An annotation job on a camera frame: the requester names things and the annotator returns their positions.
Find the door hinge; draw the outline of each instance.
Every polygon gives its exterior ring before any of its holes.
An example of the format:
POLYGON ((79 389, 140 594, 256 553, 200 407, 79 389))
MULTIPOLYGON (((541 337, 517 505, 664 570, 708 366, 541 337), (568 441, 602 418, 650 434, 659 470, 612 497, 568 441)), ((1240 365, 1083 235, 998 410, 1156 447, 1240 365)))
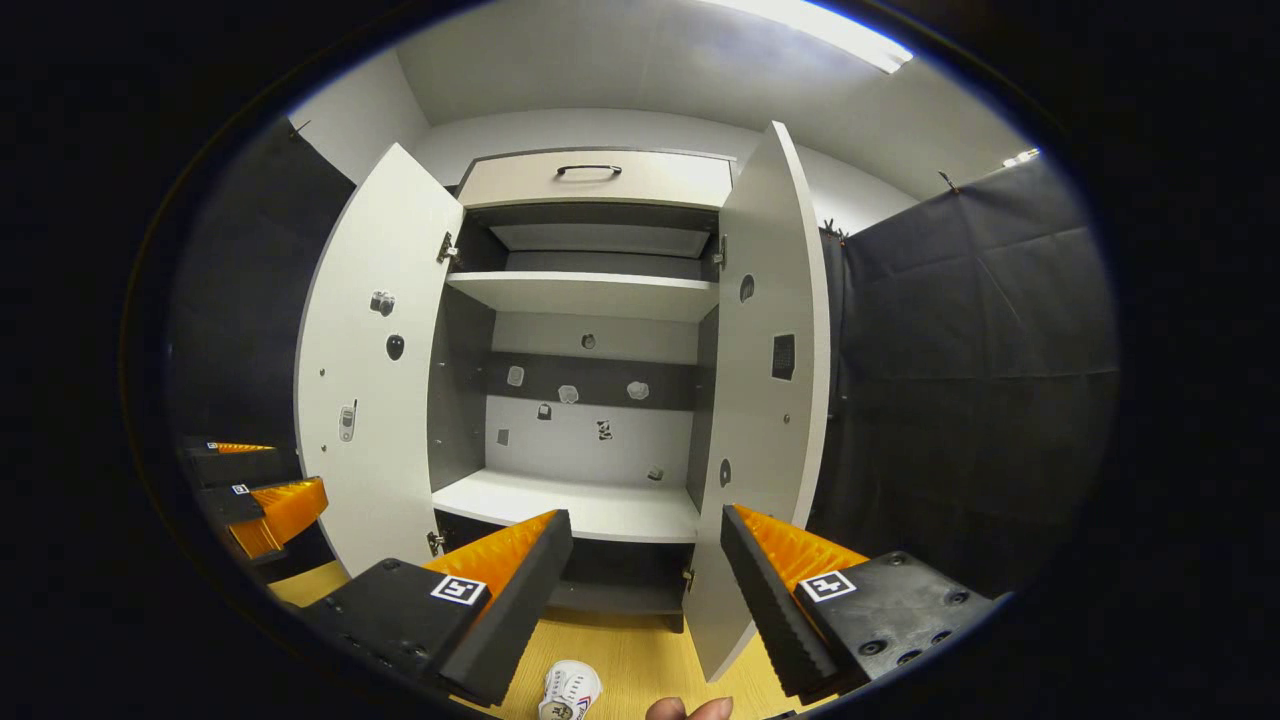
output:
POLYGON ((449 548, 444 547, 445 541, 448 541, 448 537, 444 534, 444 530, 440 530, 440 534, 435 534, 434 530, 426 533, 426 546, 431 548, 431 557, 440 555, 440 551, 449 551, 449 548))
POLYGON ((716 246, 716 252, 712 255, 712 263, 716 263, 716 266, 723 270, 724 264, 727 261, 728 261, 728 236, 721 234, 718 245, 716 246))
POLYGON ((440 242, 440 251, 435 255, 436 263, 444 263, 445 260, 460 260, 458 247, 453 245, 453 233, 444 233, 444 241, 440 242))

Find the human hand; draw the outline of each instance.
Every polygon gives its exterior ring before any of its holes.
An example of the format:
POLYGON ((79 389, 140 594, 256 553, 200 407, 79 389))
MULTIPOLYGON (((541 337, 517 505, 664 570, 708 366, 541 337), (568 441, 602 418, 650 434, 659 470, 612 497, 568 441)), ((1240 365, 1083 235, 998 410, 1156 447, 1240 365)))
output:
POLYGON ((728 720, 731 712, 733 712, 731 697, 704 702, 692 715, 685 714, 685 703, 678 697, 664 697, 649 706, 644 720, 728 720))

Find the black curtain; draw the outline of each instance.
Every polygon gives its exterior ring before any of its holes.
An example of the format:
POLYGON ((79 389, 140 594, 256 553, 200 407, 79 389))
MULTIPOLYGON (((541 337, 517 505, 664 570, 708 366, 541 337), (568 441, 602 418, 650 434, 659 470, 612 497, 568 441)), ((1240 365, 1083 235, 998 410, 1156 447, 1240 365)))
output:
POLYGON ((988 596, 1032 578, 1110 432, 1119 351, 1094 242, 1043 159, 824 241, 836 347, 810 530, 988 596))
POLYGON ((302 307, 355 184, 284 118, 227 167, 174 284, 174 430, 292 448, 302 307))

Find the ceiling light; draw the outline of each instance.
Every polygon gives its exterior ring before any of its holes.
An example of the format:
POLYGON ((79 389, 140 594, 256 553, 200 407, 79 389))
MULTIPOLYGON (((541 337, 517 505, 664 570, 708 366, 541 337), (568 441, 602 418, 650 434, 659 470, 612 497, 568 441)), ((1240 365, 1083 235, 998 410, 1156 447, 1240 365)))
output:
POLYGON ((782 23, 812 35, 886 73, 902 67, 911 53, 878 32, 826 8, 803 0, 701 0, 782 23))
POLYGON ((1002 164, 1006 168, 1012 168, 1018 163, 1025 163, 1027 160, 1030 160, 1032 158, 1034 158, 1037 155, 1039 155, 1039 147, 1032 147, 1030 150, 1023 150, 1018 155, 1014 155, 1012 158, 1005 160, 1002 164))

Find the drawer handle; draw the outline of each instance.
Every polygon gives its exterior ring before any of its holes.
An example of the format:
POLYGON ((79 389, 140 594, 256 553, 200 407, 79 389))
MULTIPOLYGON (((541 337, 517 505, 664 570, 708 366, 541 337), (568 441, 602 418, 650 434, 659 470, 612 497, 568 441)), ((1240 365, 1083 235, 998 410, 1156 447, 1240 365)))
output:
POLYGON ((613 176, 621 176, 622 168, 617 165, 564 165, 556 169, 557 176, 563 176, 566 170, 613 170, 613 176))

